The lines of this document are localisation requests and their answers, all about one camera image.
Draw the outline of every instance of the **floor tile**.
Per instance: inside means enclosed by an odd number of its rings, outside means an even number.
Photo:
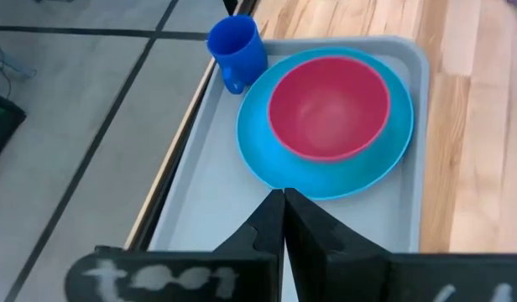
[[[0,25],[154,29],[169,3],[170,0],[7,0],[0,1]]]
[[[73,262],[124,244],[209,59],[203,42],[155,43],[18,302],[63,301]]]
[[[0,301],[59,203],[146,39],[0,33],[38,70],[13,82],[27,118],[0,158]],[[0,94],[7,92],[0,76]]]
[[[180,0],[164,30],[207,33],[227,15],[222,0]]]

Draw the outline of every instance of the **wooden counter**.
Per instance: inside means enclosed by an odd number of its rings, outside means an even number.
[[[416,41],[431,64],[420,249],[517,252],[516,8],[505,0],[260,0],[253,17],[264,39],[394,34]]]

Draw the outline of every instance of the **blue cup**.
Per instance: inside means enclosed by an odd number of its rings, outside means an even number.
[[[249,16],[230,16],[208,34],[208,50],[222,69],[225,86],[240,94],[268,68],[266,49],[257,24]]]

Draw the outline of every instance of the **cup handle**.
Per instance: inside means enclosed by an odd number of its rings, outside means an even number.
[[[234,78],[232,68],[227,67],[222,70],[223,81],[225,86],[232,94],[240,94],[243,92],[243,83]]]

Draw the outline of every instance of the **red bowl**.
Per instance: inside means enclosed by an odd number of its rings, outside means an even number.
[[[302,158],[332,162],[363,151],[380,135],[390,99],[382,77],[346,57],[309,60],[289,71],[269,100],[277,139]]]

